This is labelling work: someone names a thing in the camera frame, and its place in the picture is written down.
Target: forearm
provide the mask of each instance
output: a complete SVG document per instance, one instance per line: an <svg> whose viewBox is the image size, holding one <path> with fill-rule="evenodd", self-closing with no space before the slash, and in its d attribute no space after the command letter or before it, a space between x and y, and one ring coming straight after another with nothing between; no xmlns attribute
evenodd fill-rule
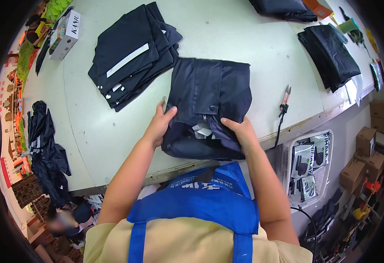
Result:
<svg viewBox="0 0 384 263"><path fill-rule="evenodd" d="M259 144L245 152L253 192L258 202L261 226L291 220L290 204L268 157Z"/></svg>
<svg viewBox="0 0 384 263"><path fill-rule="evenodd" d="M107 187L99 224L127 218L141 192L154 151L152 142L145 139L137 142Z"/></svg>

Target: yellow cloth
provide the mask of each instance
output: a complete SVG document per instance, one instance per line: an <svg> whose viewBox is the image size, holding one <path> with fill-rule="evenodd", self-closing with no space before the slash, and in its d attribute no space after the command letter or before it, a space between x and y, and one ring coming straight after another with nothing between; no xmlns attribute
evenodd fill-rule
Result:
<svg viewBox="0 0 384 263"><path fill-rule="evenodd" d="M88 230L84 263L127 262L133 224L122 220ZM144 262L231 262L233 232L196 218L155 219L147 223ZM265 230L253 235L253 262L310 263L312 253L282 241L269 241Z"/></svg>

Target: blue apron strap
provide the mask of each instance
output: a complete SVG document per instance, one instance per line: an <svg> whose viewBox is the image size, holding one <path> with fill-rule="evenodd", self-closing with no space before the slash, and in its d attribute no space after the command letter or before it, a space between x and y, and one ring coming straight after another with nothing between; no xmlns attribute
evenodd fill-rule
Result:
<svg viewBox="0 0 384 263"><path fill-rule="evenodd" d="M135 223L129 241L128 263L142 263L144 259L145 229L147 223Z"/></svg>
<svg viewBox="0 0 384 263"><path fill-rule="evenodd" d="M252 263L253 239L249 235L235 233L233 263Z"/></svg>

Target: white plastic basket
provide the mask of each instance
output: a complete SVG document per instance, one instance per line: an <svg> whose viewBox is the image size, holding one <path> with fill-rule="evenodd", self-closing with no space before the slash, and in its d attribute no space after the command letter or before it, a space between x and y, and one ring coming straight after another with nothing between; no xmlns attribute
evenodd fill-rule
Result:
<svg viewBox="0 0 384 263"><path fill-rule="evenodd" d="M331 139L329 144L329 155L328 155L329 163L317 169L316 171L314 171L316 193L318 195L302 203L299 194L295 194L295 195L288 194L288 186L290 184L290 176L291 176L291 155L293 153L293 145L298 140L307 139L307 138L325 134L328 132L330 134L330 139ZM333 138L334 138L334 135L331 130L322 130L322 131L311 130L310 132L305 133L302 136L295 138L294 140L290 140L288 142L285 142L277 146L277 154L275 158L276 173L277 173L278 179L283 184L286 194L288 195L288 200L290 202L291 207L294 207L294 208L300 207L302 209L306 208L312 204L317 203L319 199L321 199L321 197L324 195L326 183L328 181L331 160L332 160Z"/></svg>

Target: left hand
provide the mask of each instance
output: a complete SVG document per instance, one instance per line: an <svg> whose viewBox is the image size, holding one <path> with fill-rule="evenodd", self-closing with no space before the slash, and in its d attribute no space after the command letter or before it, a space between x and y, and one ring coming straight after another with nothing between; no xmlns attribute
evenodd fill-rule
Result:
<svg viewBox="0 0 384 263"><path fill-rule="evenodd" d="M176 106L173 106L164 113L163 104L164 101L158 103L155 115L142 136L142 139L151 142L154 148L157 148L163 143L163 135L167 131L168 123L177 113Z"/></svg>

